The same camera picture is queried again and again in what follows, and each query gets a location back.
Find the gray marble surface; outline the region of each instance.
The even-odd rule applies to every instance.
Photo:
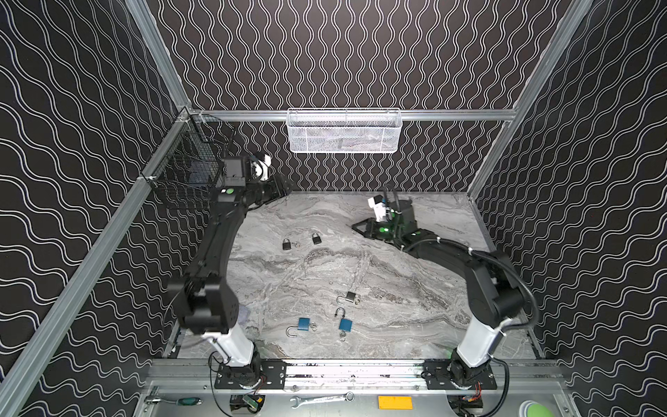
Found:
[[[470,320],[465,281],[451,271],[417,260],[350,226],[373,217],[372,194],[293,194],[248,213],[239,229],[227,279],[249,315],[243,327],[266,358],[443,358],[461,341]],[[419,226],[443,238],[486,250],[467,198],[458,194],[402,194],[414,201]],[[311,235],[318,233],[320,245]],[[283,239],[292,249],[282,250]],[[347,303],[352,332],[339,338],[336,297]],[[285,329],[299,317],[317,331]],[[185,345],[197,336],[184,337]],[[207,357],[200,344],[179,358]],[[528,335],[510,332],[496,350],[500,358],[535,358]]]

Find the orange rectangular object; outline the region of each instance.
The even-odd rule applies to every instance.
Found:
[[[412,397],[378,396],[380,410],[412,410]]]

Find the socket wrench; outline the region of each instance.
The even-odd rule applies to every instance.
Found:
[[[299,408],[300,406],[305,406],[306,404],[321,404],[323,402],[335,402],[335,401],[352,401],[354,400],[354,393],[348,392],[343,395],[330,395],[326,397],[312,397],[312,398],[301,398],[294,396],[289,399],[290,401],[295,401],[296,404],[292,408]]]

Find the blue padlock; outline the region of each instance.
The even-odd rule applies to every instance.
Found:
[[[338,330],[343,330],[344,332],[351,332],[352,331],[352,320],[348,320],[346,318],[340,319],[340,325],[338,326]]]
[[[298,330],[308,330],[310,327],[310,319],[306,317],[301,317],[299,318],[299,326],[297,327]]]

